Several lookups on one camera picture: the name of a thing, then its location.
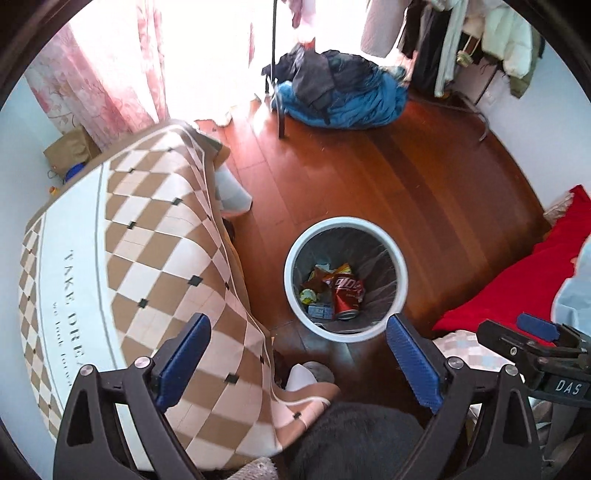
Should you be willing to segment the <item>crushed red soda can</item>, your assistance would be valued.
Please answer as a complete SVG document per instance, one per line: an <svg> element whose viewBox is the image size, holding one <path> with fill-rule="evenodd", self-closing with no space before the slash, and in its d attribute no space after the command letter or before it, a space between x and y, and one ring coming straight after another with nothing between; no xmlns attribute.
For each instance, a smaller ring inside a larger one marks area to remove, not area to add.
<svg viewBox="0 0 591 480"><path fill-rule="evenodd" d="M365 298L365 285L356 275L336 275L331 287L332 309L334 320L348 321L359 315L363 298Z"/></svg>

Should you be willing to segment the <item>orange yellow snack bag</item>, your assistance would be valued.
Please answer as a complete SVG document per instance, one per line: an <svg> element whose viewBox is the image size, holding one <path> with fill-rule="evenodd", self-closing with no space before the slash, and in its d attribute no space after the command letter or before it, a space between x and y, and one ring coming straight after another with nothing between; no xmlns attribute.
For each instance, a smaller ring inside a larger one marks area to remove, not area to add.
<svg viewBox="0 0 591 480"><path fill-rule="evenodd" d="M353 270L349 263L342 264L335 269L326 269L324 265L315 265L314 270L308 275L308 279L304 281L303 289L311 289L315 293L322 293L332 287L332 280L336 275L352 275Z"/></svg>

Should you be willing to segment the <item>white round trash bin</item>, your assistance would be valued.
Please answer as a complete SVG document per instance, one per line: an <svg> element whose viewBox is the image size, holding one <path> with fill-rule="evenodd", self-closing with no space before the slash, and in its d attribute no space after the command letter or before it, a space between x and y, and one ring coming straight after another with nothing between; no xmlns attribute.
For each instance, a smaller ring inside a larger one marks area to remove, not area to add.
<svg viewBox="0 0 591 480"><path fill-rule="evenodd" d="M406 303L403 253L381 227L356 217L312 225L295 240L283 269L287 302L312 333L360 343L386 330Z"/></svg>

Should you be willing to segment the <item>red blanket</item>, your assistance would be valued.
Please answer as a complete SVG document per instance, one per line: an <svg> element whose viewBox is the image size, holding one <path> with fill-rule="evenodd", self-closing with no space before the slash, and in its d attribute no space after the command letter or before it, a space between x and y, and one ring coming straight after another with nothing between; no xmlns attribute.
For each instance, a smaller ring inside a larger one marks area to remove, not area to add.
<svg viewBox="0 0 591 480"><path fill-rule="evenodd" d="M575 259L590 235L590 197L583 186L570 190L572 203L530 255L503 270L474 298L446 312L433 327L441 342L459 333L475 334L481 323L494 321L520 332L517 321L529 314L551 320L553 301L575 272Z"/></svg>

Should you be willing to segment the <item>black fleece garment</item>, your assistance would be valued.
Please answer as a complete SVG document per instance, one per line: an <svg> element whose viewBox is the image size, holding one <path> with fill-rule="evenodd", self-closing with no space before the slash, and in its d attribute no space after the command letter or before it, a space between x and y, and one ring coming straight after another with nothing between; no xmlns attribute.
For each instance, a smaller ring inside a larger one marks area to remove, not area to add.
<svg viewBox="0 0 591 480"><path fill-rule="evenodd" d="M338 402L284 451L290 479L393 479L424 433L398 409Z"/></svg>

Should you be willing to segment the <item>checkered brown white tablecloth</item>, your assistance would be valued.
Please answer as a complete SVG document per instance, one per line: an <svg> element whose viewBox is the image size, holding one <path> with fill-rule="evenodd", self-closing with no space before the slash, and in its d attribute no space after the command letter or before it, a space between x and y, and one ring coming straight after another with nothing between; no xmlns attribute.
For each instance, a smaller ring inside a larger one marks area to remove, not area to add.
<svg viewBox="0 0 591 480"><path fill-rule="evenodd" d="M201 470L280 453L338 395L283 389L270 332L252 317L242 265L215 198L222 147L191 124L152 126L95 158L28 223L20 334L41 419L56 436L79 369L154 354L190 317L211 341L166 417Z"/></svg>

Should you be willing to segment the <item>blue white canister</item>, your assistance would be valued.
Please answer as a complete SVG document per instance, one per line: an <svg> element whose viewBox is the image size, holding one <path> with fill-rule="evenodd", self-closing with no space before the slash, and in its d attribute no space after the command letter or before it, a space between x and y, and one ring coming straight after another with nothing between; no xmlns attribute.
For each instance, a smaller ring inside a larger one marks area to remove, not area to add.
<svg viewBox="0 0 591 480"><path fill-rule="evenodd" d="M78 163L78 164L75 164L74 166L72 166L64 175L63 183L69 182L75 175L80 173L84 169L85 166L86 166L85 163Z"/></svg>

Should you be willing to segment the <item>blue dark clothes pile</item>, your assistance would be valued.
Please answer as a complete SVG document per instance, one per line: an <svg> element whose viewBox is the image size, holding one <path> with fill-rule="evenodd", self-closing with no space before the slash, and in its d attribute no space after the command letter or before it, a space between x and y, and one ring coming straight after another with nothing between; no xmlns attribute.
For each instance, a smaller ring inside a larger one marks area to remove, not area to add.
<svg viewBox="0 0 591 480"><path fill-rule="evenodd" d="M262 74L276 81L273 108L311 127L385 126L401 116L408 99L407 87L391 71L338 50L318 53L297 45Z"/></svg>

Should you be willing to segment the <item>pink floral curtain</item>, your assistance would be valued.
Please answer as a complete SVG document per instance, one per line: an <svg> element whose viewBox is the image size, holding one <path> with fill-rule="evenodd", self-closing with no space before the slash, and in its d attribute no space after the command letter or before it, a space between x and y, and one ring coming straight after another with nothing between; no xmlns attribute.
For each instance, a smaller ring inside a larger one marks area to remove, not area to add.
<svg viewBox="0 0 591 480"><path fill-rule="evenodd" d="M253 1L92 1L24 77L62 133L101 148L156 123L231 122L249 77Z"/></svg>

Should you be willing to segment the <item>hanging clothes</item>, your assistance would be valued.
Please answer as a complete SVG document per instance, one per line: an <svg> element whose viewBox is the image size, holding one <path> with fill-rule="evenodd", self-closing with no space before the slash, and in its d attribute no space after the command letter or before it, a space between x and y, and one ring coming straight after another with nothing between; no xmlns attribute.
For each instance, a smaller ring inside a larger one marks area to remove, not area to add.
<svg viewBox="0 0 591 480"><path fill-rule="evenodd" d="M370 1L361 49L414 62L411 84L442 98L459 69L485 59L510 79L517 98L529 88L546 41L504 1Z"/></svg>

